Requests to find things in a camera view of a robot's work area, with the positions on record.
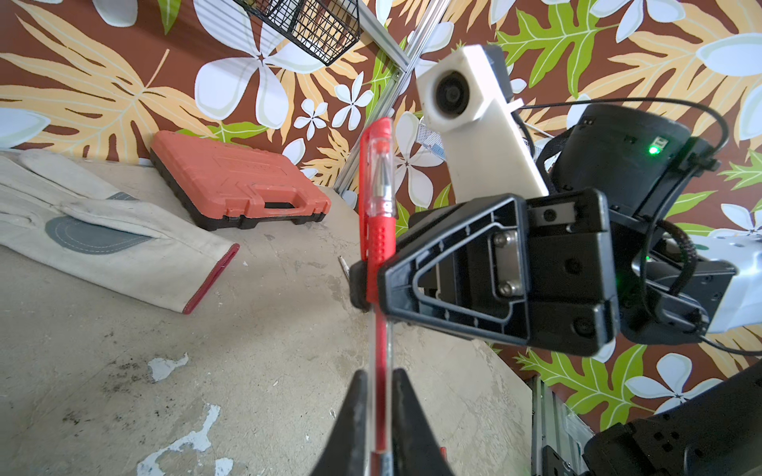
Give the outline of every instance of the floral wallpaper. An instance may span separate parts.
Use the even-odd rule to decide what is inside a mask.
[[[370,0],[401,46],[430,0]],[[145,164],[160,129],[281,152],[332,186],[392,77],[363,35],[329,67],[250,21],[232,0],[0,0],[0,147]],[[416,211],[454,203],[447,163],[417,143],[417,76],[466,44],[498,44],[528,104],[658,95],[699,101],[732,128],[723,166],[670,211],[694,235],[762,235],[762,5],[758,0],[451,0],[388,112],[396,141],[398,235]],[[636,104],[716,141],[712,119]],[[551,134],[584,105],[523,111]],[[533,136],[538,147],[548,140]],[[344,199],[356,204],[357,179]],[[762,350],[762,324],[711,338]],[[539,373],[594,429],[694,398],[757,359],[705,344],[633,344],[619,335],[581,359],[535,349],[500,356]]]

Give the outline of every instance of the black plastic housing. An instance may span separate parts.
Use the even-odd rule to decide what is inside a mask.
[[[667,141],[658,154],[649,147]],[[683,124],[614,104],[590,104],[571,132],[552,181],[559,192],[594,187],[609,206],[633,216],[690,138]]]
[[[565,210],[546,221],[543,213]],[[619,332],[605,197],[593,189],[528,202],[505,194],[411,217],[397,254],[378,275],[390,318],[448,334],[532,345],[582,356]],[[514,296],[498,291],[494,238],[516,233]],[[362,264],[352,266],[352,302],[367,309]]]
[[[598,433],[582,457],[590,476],[738,476],[759,474],[760,449],[762,363],[756,363],[673,410]]]

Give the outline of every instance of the work glove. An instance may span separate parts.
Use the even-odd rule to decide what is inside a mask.
[[[0,244],[122,294],[190,314],[239,249],[62,155],[0,155]]]

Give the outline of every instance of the paint stain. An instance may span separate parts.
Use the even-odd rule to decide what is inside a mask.
[[[153,381],[158,382],[160,380],[166,379],[169,377],[169,374],[171,374],[173,370],[178,367],[182,367],[187,363],[188,354],[186,352],[183,358],[180,360],[169,360],[156,357],[154,360],[148,363],[148,367],[153,372]]]
[[[228,476],[233,470],[233,460],[220,458],[214,462],[214,476]]]
[[[148,455],[146,459],[138,463],[137,476],[164,476],[165,473],[158,466],[157,460],[166,452],[182,452],[184,446],[186,448],[194,449],[197,452],[205,452],[211,448],[212,442],[209,441],[209,430],[211,430],[212,425],[217,421],[217,418],[219,418],[219,405],[207,405],[206,408],[208,409],[207,418],[203,422],[201,431],[193,430],[182,438],[176,439],[171,445]],[[226,473],[217,473],[217,470],[215,469],[215,476],[218,474],[226,476],[232,469],[233,460],[229,458],[221,458],[217,460],[217,462],[220,461],[223,462],[221,464],[222,469],[227,468],[227,461],[230,461],[230,468]]]

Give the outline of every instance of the wire basket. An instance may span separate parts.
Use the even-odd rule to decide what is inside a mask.
[[[360,39],[357,0],[235,0],[326,66]]]

